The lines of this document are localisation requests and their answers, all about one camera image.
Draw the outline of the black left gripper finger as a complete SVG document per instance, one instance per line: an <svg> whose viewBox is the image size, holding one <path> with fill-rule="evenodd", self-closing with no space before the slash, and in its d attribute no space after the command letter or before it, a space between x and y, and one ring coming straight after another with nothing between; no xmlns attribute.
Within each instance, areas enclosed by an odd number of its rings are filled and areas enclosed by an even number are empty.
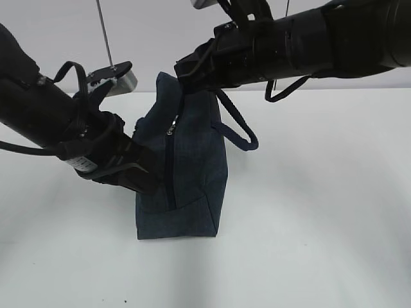
<svg viewBox="0 0 411 308"><path fill-rule="evenodd" d="M155 194L162 184L159 158L149 149L130 152L126 162L131 165L123 172L123 187L142 194Z"/></svg>

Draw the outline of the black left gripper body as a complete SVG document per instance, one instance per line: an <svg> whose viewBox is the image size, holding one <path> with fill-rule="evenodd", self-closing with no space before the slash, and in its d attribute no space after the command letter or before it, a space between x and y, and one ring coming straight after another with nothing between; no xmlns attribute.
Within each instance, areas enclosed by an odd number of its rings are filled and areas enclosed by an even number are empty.
<svg viewBox="0 0 411 308"><path fill-rule="evenodd" d="M131 167L125 156L148 149L125 134L124 125L108 111L77 114L59 135L59 158L85 180L123 186L123 172Z"/></svg>

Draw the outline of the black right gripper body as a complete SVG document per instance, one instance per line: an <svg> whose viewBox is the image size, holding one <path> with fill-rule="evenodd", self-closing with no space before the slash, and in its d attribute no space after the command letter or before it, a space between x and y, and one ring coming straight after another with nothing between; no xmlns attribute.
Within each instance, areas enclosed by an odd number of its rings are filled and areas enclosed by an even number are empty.
<svg viewBox="0 0 411 308"><path fill-rule="evenodd" d="M234 22L214 29L214 37L174 66L178 81L188 93L233 89L257 80L253 65L254 39Z"/></svg>

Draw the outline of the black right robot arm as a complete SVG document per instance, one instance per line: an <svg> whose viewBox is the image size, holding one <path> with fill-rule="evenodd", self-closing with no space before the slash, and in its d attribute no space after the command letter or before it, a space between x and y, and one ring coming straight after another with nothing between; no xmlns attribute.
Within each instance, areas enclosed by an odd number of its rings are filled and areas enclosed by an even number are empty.
<svg viewBox="0 0 411 308"><path fill-rule="evenodd" d="M309 76L363 78L410 65L409 1L330 1L275 19L266 1L221 1L230 21L174 67L188 92Z"/></svg>

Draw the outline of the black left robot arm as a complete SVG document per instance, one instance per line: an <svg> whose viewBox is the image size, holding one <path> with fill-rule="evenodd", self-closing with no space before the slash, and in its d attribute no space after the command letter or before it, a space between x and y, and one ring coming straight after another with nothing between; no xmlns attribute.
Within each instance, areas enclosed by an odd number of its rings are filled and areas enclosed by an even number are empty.
<svg viewBox="0 0 411 308"><path fill-rule="evenodd" d="M1 122L33 147L2 142L1 149L56 157L85 180L153 194L159 187L155 153L124 132L120 116L100 110L105 98L136 85L128 61L90 74L68 61L48 78L2 27Z"/></svg>

